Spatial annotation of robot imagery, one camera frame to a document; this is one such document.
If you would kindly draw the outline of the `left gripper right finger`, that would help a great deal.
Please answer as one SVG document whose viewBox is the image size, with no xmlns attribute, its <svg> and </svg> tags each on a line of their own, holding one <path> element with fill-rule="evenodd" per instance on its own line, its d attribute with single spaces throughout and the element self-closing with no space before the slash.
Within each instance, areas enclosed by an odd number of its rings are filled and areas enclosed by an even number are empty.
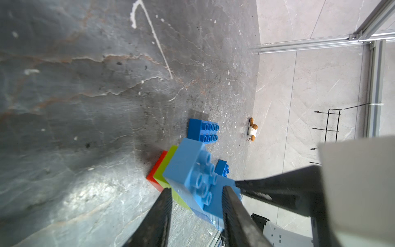
<svg viewBox="0 0 395 247">
<path fill-rule="evenodd" d="M 227 247 L 271 246 L 230 186 L 223 187 L 222 209 Z"/>
</svg>

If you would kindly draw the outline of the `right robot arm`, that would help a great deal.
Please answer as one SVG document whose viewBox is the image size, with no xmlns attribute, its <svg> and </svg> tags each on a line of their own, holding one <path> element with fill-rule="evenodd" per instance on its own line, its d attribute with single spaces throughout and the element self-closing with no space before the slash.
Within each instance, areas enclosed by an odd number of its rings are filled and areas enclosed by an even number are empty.
<svg viewBox="0 0 395 247">
<path fill-rule="evenodd" d="M 316 247 L 395 244 L 395 138 L 322 144 L 320 163 L 237 181 L 247 197 L 311 219 Z"/>
</svg>

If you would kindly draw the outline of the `light blue long lego brick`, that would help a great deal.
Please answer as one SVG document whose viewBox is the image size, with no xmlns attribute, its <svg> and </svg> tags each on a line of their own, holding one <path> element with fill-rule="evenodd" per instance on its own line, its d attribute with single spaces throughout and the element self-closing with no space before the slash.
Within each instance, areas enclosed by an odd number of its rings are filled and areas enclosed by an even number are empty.
<svg viewBox="0 0 395 247">
<path fill-rule="evenodd" d="M 163 176 L 191 209 L 203 213 L 203 207 L 210 205 L 210 188 L 217 184 L 218 175 L 203 142 L 183 139 Z"/>
</svg>

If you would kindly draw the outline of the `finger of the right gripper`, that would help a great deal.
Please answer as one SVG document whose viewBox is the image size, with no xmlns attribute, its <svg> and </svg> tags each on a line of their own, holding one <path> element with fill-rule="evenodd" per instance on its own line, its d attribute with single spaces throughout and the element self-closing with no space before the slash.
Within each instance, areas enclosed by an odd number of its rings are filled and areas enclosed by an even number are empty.
<svg viewBox="0 0 395 247">
<path fill-rule="evenodd" d="M 236 181 L 247 197 L 284 210 L 314 217 L 323 209 L 321 167 L 312 165 L 269 178 Z"/>
</svg>

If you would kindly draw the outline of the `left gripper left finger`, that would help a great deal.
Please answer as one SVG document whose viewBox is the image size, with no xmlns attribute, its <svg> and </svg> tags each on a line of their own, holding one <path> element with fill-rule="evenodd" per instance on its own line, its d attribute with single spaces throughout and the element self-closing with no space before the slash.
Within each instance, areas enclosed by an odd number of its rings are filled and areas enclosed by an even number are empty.
<svg viewBox="0 0 395 247">
<path fill-rule="evenodd" d="M 172 191 L 165 188 L 125 247 L 166 247 L 172 213 Z"/>
</svg>

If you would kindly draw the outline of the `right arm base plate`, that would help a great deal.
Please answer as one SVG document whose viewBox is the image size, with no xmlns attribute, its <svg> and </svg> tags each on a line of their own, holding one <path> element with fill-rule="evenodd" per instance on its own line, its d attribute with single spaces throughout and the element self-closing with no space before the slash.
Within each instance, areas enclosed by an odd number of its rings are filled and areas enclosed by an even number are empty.
<svg viewBox="0 0 395 247">
<path fill-rule="evenodd" d="M 257 224 L 264 237 L 273 247 L 312 247 L 313 239 L 287 231 L 269 219 L 252 214 L 251 218 Z"/>
</svg>

